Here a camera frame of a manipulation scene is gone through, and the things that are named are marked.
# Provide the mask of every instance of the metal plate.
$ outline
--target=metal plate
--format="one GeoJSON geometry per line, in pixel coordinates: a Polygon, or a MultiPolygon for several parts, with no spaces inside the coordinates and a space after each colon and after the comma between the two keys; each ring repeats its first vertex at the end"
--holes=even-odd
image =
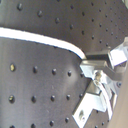
{"type": "MultiPolygon", "coordinates": [[[[91,52],[123,42],[128,35],[127,13],[121,0],[1,0],[0,26],[66,40],[91,52]]],[[[81,60],[76,55],[34,42],[1,38],[0,62],[0,127],[28,128],[34,123],[37,128],[49,128],[53,120],[55,128],[77,128],[72,112],[90,80],[81,78],[81,60]],[[12,63],[15,72],[9,69],[12,63]],[[38,67],[38,73],[33,73],[33,66],[38,67]],[[14,104],[8,101],[10,95],[15,96],[14,104]],[[34,104],[32,96],[37,99],[34,104]]],[[[106,128],[107,120],[107,113],[93,111],[85,127],[106,128]]]]}

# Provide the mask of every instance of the white strip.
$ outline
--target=white strip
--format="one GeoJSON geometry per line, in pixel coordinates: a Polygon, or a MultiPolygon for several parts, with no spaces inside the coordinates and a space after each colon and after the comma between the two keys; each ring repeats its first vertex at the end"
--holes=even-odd
{"type": "Polygon", "coordinates": [[[111,120],[111,118],[112,118],[112,107],[111,107],[111,104],[110,104],[110,101],[109,101],[108,94],[107,94],[105,88],[103,87],[103,85],[100,82],[98,82],[97,80],[94,80],[93,82],[103,93],[103,96],[104,96],[104,98],[106,100],[106,104],[107,104],[109,120],[111,120]]]}
{"type": "Polygon", "coordinates": [[[54,39],[39,34],[0,27],[0,37],[51,45],[62,49],[70,50],[77,54],[81,59],[86,58],[82,50],[76,47],[75,45],[68,43],[66,41],[54,39]]]}

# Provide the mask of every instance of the dark gray perforated surface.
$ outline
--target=dark gray perforated surface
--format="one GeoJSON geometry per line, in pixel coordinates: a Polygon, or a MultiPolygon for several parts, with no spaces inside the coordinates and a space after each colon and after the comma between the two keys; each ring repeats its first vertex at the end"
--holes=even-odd
{"type": "MultiPolygon", "coordinates": [[[[128,35],[127,13],[121,0],[2,0],[0,26],[66,40],[85,52],[99,51],[123,42],[128,35]]],[[[81,78],[80,62],[66,50],[0,38],[0,127],[50,128],[54,121],[55,128],[77,128],[72,112],[90,82],[81,78]],[[11,95],[13,104],[8,101],[11,95]]],[[[107,112],[94,110],[85,128],[107,124],[107,112]]]]}

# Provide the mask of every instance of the perforated panel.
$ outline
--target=perforated panel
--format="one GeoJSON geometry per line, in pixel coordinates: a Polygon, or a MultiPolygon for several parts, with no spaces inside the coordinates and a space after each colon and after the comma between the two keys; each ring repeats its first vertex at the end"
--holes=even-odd
{"type": "MultiPolygon", "coordinates": [[[[121,0],[1,0],[0,26],[66,40],[84,52],[115,47],[128,35],[121,0]]],[[[72,112],[90,80],[80,58],[51,46],[0,38],[0,127],[77,128],[72,112]]],[[[92,112],[85,128],[106,128],[92,112]]]]}

